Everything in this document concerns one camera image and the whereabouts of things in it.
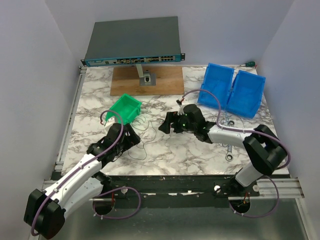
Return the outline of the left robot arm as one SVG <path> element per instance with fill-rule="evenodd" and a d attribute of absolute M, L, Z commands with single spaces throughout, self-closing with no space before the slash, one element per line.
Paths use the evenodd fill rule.
<path fill-rule="evenodd" d="M 27 200 L 23 220 L 31 235 L 53 238 L 67 217 L 91 198 L 111 197 L 115 203 L 111 180 L 101 172 L 116 157 L 140 143 L 141 139 L 127 123 L 114 123 L 107 135 L 89 146 L 82 159 L 63 177 L 44 190 L 33 190 Z"/>

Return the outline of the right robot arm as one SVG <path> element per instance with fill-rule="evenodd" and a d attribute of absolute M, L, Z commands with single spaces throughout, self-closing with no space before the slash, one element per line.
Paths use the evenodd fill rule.
<path fill-rule="evenodd" d="M 199 141 L 208 144 L 224 144 L 246 150 L 250 159 L 245 167 L 235 174 L 230 191 L 241 196 L 248 186 L 262 176 L 270 176 L 287 157 L 287 151 L 266 125 L 239 129 L 219 127 L 217 122 L 207 121 L 195 104 L 184 105 L 179 111 L 167 112 L 158 130 L 169 134 L 188 132 Z"/>

